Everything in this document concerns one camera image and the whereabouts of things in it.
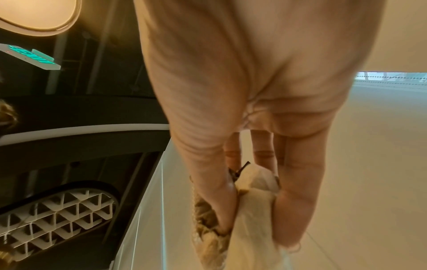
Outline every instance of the hand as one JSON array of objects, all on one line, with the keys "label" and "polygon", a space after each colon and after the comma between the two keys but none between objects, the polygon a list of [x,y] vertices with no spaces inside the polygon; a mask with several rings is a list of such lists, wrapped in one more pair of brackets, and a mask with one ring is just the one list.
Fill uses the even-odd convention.
[{"label": "hand", "polygon": [[250,129],[257,163],[275,170],[277,159],[274,239],[298,243],[315,209],[328,130],[372,47],[383,1],[134,2],[172,140],[221,228],[233,227],[238,205],[226,161],[239,167],[235,133]]}]

